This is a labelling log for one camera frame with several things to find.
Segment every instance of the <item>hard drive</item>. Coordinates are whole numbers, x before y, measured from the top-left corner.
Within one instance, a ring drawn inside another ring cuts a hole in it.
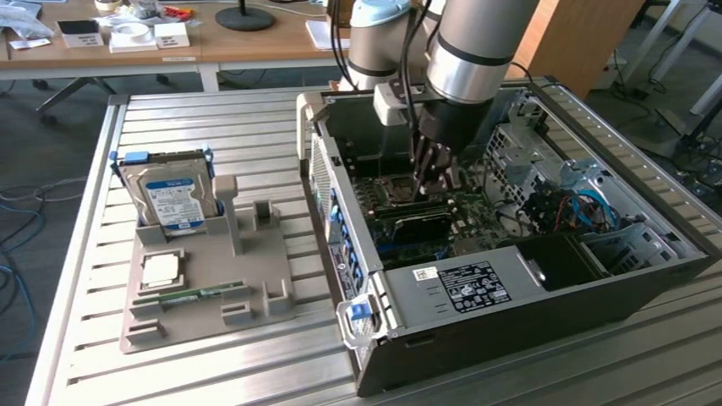
[[[218,215],[210,184],[209,150],[176,153],[129,152],[113,164],[130,194],[142,226],[162,227],[168,236],[200,231]]]

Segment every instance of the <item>power supply label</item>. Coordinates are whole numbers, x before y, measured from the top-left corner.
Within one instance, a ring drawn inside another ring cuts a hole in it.
[[[459,313],[511,300],[499,276],[485,261],[439,271],[439,279]]]
[[[149,201],[157,221],[170,230],[196,228],[202,224],[202,208],[193,198],[194,184],[189,178],[148,182]]]

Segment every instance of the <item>floor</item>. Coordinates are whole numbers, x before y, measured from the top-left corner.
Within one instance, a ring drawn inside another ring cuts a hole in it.
[[[631,30],[619,48],[619,55],[631,55],[649,29],[644,24],[640,29]],[[660,49],[652,52],[639,68],[644,77],[645,69],[659,56]],[[664,107],[675,111],[683,118],[689,118],[688,107],[701,95],[704,89],[722,72],[722,58],[696,49],[684,52],[681,61],[669,71],[664,86],[667,94],[652,92],[644,104],[649,108]],[[244,87],[286,87],[300,85],[322,85],[334,79],[333,68],[273,69],[265,71],[234,72],[225,74],[228,81],[222,90]],[[168,92],[200,91],[200,78],[196,74],[172,74],[170,86],[160,85],[153,76],[114,78],[108,84],[120,93],[156,94]],[[49,80],[52,89],[58,89],[68,81]],[[641,79],[632,80],[628,87],[640,85]],[[10,82],[0,82],[0,95],[10,86]],[[1,190],[20,185],[49,184],[64,178],[82,177],[90,165],[97,132],[105,111],[105,94],[100,89],[88,87],[77,92],[52,111],[60,123],[49,128],[44,126],[33,113],[34,107],[49,95],[46,91],[32,88],[29,81],[18,81],[10,92],[0,96],[0,193],[28,193],[32,189]],[[629,103],[619,101],[605,91],[592,92],[587,98],[592,109],[612,125],[637,117],[643,110]],[[620,130],[640,142],[653,142],[669,136],[671,130],[656,124],[653,115],[624,125]],[[715,136],[722,129],[722,118],[717,118],[709,134]],[[56,190],[52,197],[73,195],[81,191],[82,184],[69,184]],[[709,204],[716,204],[716,194],[707,191],[703,196]],[[17,208],[37,209],[37,201],[26,201]],[[30,381],[36,354],[40,348],[44,323],[54,295],[54,285],[60,276],[65,249],[72,234],[78,200],[46,203],[44,205],[45,225],[37,237],[10,252],[17,270],[26,280],[37,314],[37,331],[28,345],[20,349],[18,357],[0,363],[0,399],[2,405],[22,404],[26,386]],[[0,211],[0,238],[10,233],[26,220],[26,214]],[[5,303],[9,289],[0,290],[0,304]],[[28,331],[28,309],[21,297],[9,311],[0,315],[0,353],[17,349]]]

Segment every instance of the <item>slotted metal table surface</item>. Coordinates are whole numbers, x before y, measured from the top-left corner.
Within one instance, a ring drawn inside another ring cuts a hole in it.
[[[108,107],[26,404],[647,405],[722,398],[719,265],[621,323],[372,398],[354,397],[296,170],[294,98],[313,90],[132,96]],[[547,91],[719,243],[711,214],[689,195],[668,186],[659,169],[563,91]],[[563,137],[552,128],[553,134]],[[118,336],[136,211],[106,154],[201,144],[214,150],[216,173],[237,176],[236,205],[266,198],[280,209],[300,314],[125,355]]]

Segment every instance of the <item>circuit board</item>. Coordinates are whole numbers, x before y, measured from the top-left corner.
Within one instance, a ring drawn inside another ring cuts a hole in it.
[[[492,250],[509,237],[481,194],[461,190],[412,202],[411,174],[352,184],[387,270]]]

